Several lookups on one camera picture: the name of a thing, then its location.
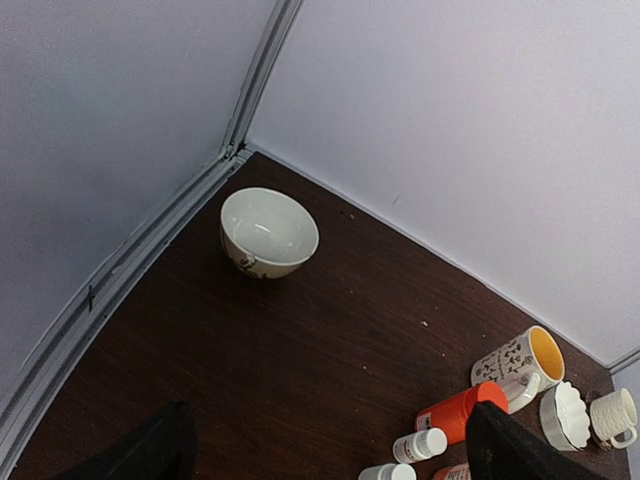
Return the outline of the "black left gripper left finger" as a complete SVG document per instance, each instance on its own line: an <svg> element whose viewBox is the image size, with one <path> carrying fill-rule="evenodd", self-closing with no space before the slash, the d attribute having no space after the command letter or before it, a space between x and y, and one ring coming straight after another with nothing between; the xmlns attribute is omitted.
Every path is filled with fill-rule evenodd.
<svg viewBox="0 0 640 480"><path fill-rule="evenodd" d="M58 479L191 479L197 429L189 403L171 402Z"/></svg>

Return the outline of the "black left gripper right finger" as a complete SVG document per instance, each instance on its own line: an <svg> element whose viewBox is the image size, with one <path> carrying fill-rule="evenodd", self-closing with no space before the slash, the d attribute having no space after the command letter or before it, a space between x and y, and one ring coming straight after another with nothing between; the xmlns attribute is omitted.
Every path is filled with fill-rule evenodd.
<svg viewBox="0 0 640 480"><path fill-rule="evenodd" d="M466 423L466 452L477 479L599 479L564 457L490 401L477 403Z"/></svg>

